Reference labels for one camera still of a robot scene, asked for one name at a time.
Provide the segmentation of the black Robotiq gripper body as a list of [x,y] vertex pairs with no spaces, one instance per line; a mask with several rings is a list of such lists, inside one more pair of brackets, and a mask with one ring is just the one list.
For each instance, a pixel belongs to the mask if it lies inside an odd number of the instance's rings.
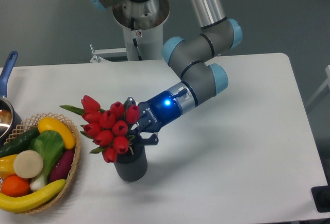
[[138,104],[140,118],[137,133],[156,133],[159,130],[179,118],[182,113],[173,95],[169,91],[163,91],[153,98]]

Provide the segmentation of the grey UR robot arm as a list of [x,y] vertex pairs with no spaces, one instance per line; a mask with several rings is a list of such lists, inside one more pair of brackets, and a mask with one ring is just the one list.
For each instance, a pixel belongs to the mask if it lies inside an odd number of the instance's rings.
[[122,27],[129,61],[163,59],[180,81],[141,102],[137,127],[129,132],[134,145],[156,145],[165,125],[218,95],[228,85],[224,69],[207,61],[240,43],[242,30],[226,17],[220,0],[191,0],[201,33],[190,41],[163,40],[168,0],[90,0],[98,9],[111,8]]

